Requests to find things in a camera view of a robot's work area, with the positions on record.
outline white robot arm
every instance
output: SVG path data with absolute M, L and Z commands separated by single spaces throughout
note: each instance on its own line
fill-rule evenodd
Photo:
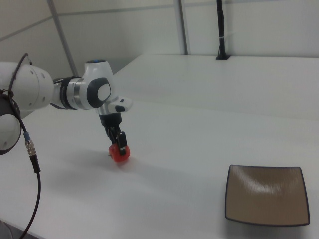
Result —
M 8 89 L 17 63 L 0 62 L 0 89 Z M 52 104 L 59 109 L 92 109 L 100 116 L 102 126 L 112 141 L 109 153 L 116 162 L 130 155 L 124 132 L 120 131 L 121 113 L 133 101 L 118 96 L 108 62 L 93 60 L 85 63 L 82 77 L 52 80 L 48 72 L 33 65 L 23 65 L 17 72 L 12 91 L 21 118 L 32 111 Z M 5 94 L 0 94 L 0 155 L 10 151 L 18 141 L 21 128 L 14 114 L 9 114 Z

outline tabletop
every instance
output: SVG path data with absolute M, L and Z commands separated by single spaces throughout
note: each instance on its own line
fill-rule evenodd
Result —
M 296 119 L 187 106 L 182 100 L 173 104 L 168 99 L 177 101 L 183 94 L 177 89 L 174 97 L 166 94 L 168 99 L 162 100 L 166 102 L 160 102 L 160 92 L 143 96 L 131 81 L 131 91 L 126 88 L 125 76 L 136 84 L 143 80 L 137 75 L 143 73 L 132 70 L 137 68 L 132 67 L 135 61 L 116 74 L 117 91 L 135 100 L 130 111 L 122 114 L 121 129 L 131 149 L 127 163 L 117 165 L 108 156 L 111 143 L 94 110 L 46 107 L 24 119 L 42 179 L 31 234 L 44 239 L 318 237 L 319 121 L 307 119 L 314 114 Z M 285 113 L 292 114 L 292 108 Z M 231 164 L 301 167 L 310 225 L 273 228 L 225 219 Z M 23 140 L 1 156 L 0 175 L 0 218 L 23 229 L 37 190 Z

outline metal connector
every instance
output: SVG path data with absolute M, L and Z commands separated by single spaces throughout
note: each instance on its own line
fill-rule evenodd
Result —
M 36 155 L 36 151 L 35 151 L 34 144 L 33 144 L 32 140 L 27 140 L 25 142 L 25 147 L 26 147 L 26 150 L 28 151 L 29 156 Z

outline square plate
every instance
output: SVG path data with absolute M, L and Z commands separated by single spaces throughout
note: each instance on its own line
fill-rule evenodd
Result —
M 263 226 L 308 225 L 309 207 L 301 168 L 230 165 L 225 217 Z

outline red object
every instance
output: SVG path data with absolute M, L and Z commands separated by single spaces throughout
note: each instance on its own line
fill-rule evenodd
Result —
M 120 150 L 119 150 L 119 147 L 116 143 L 112 144 L 109 147 L 109 155 L 116 163 L 122 163 L 122 162 L 125 162 L 126 160 L 128 160 L 128 158 L 131 154 L 130 148 L 128 146 L 125 146 L 125 151 L 126 151 L 126 154 L 120 155 Z

